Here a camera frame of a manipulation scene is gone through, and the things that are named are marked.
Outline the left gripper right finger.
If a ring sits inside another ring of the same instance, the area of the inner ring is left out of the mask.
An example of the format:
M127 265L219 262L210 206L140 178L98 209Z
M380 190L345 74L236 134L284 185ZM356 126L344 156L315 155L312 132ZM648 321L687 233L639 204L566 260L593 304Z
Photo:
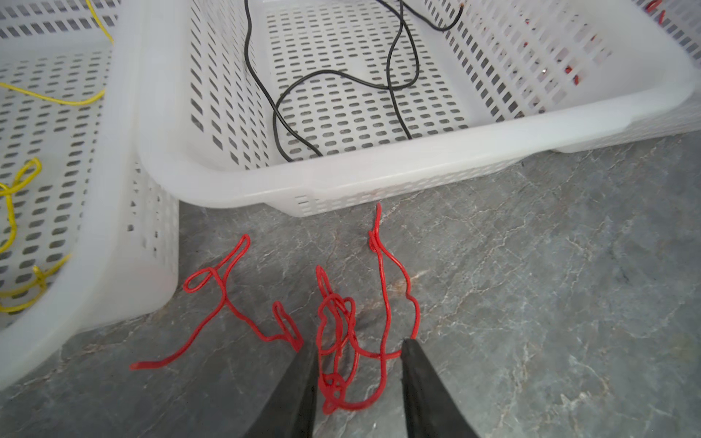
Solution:
M478 438L418 341L403 341L401 361L407 436Z

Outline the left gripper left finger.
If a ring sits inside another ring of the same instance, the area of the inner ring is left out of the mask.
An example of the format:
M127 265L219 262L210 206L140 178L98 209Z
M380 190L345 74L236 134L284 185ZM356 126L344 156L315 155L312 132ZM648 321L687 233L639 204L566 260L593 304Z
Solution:
M316 349L305 344L244 436L312 437L318 379Z

